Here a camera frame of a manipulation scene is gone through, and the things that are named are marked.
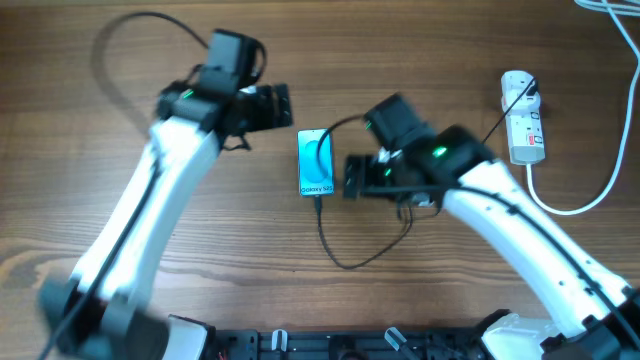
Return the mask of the Galaxy S25 smartphone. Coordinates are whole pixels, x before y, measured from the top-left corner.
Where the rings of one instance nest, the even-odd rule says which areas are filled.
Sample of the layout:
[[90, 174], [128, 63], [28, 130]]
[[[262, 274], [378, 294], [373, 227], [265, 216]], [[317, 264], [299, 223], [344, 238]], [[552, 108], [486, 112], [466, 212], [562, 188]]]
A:
[[332, 195], [334, 167], [331, 136], [319, 146], [325, 129], [306, 129], [297, 133], [299, 194], [303, 197]]

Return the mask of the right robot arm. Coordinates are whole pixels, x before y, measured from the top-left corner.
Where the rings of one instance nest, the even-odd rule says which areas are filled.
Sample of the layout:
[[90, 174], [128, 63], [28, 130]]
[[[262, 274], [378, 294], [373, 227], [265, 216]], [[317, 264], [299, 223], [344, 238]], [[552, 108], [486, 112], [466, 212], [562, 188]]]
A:
[[545, 307], [547, 319], [490, 320], [480, 345], [492, 358], [638, 358], [638, 290], [535, 205], [486, 145], [458, 125], [436, 132], [400, 94], [360, 119], [390, 157], [349, 157], [346, 196], [426, 196], [483, 237]]

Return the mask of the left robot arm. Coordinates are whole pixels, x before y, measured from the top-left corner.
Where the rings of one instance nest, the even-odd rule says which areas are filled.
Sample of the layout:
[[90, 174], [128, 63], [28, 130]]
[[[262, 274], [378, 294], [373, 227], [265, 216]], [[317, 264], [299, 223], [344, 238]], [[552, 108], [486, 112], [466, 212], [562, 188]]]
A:
[[218, 359], [213, 326], [147, 313], [161, 257], [192, 193], [229, 137], [288, 127], [288, 89], [264, 85], [265, 46], [215, 30], [207, 59], [163, 89], [149, 140], [111, 217], [70, 278], [39, 303], [47, 350], [83, 359]]

